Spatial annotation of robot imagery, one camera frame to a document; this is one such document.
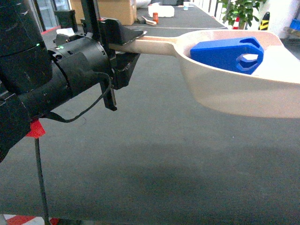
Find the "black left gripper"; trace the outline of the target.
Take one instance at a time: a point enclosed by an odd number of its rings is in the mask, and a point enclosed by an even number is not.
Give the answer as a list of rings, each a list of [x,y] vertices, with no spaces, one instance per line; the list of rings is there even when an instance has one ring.
[[[118,19],[112,18],[103,20],[103,32],[103,42],[107,45],[125,45],[147,33],[127,28]],[[56,47],[48,51],[53,66],[48,110],[57,108],[96,84],[101,86],[100,97],[104,99],[105,106],[116,110],[111,95],[112,84],[115,90],[129,85],[140,54],[117,53],[116,66],[112,71],[104,48],[91,36],[73,35],[69,42],[60,45],[61,39],[62,35],[58,34]]]

